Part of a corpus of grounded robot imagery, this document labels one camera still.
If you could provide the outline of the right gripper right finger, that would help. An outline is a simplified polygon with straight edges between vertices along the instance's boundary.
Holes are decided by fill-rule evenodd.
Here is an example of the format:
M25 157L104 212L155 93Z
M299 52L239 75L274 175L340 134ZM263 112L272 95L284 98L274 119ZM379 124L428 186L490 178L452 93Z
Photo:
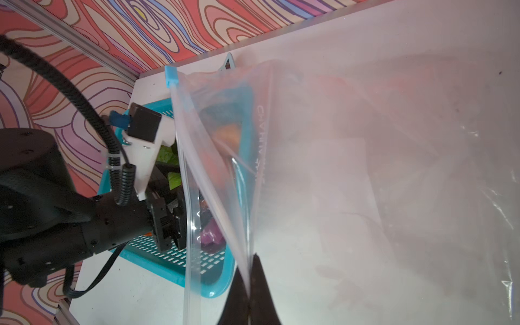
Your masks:
M258 254L253 256L249 322L252 325L281 325Z

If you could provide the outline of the small orange pumpkin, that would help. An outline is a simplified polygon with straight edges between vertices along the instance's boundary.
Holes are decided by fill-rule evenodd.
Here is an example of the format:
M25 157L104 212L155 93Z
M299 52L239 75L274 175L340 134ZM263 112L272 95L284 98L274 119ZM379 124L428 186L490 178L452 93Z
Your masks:
M211 138L217 151L224 157L231 157L238 153L241 144L241 126L228 124L218 127Z

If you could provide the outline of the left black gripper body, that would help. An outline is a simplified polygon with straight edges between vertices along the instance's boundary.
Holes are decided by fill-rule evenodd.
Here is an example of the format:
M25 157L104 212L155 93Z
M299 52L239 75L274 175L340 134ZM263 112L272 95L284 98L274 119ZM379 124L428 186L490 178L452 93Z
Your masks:
M96 214L88 222L59 223L26 238L1 244L1 270L19 284L39 283L57 270L72 266L104 251L152 234L156 248L164 253L186 247L186 213L178 201L179 190L164 197L133 199L121 207L113 194L95 196Z

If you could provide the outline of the purple red onion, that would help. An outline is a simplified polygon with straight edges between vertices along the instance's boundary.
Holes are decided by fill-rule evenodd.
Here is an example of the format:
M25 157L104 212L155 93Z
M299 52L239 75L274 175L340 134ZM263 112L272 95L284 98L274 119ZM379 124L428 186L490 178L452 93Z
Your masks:
M224 236L219 229L217 222L212 219L200 233L200 243L202 246L220 245L224 240Z

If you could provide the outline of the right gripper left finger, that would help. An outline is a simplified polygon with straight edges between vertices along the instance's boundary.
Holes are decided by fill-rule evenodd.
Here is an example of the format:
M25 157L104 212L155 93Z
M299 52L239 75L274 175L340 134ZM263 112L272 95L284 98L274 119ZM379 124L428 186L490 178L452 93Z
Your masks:
M248 325L249 297L239 269L236 269L218 325Z

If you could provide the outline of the clear zip top bag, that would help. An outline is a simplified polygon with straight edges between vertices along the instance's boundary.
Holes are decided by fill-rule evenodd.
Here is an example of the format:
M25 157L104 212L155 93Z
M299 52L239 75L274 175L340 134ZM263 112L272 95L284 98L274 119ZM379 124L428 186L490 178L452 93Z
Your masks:
M519 323L519 69L405 56L166 69L186 181L184 324L217 324L201 252L251 295L260 257L283 324ZM252 124L253 158L211 134ZM225 242L202 246L214 219Z

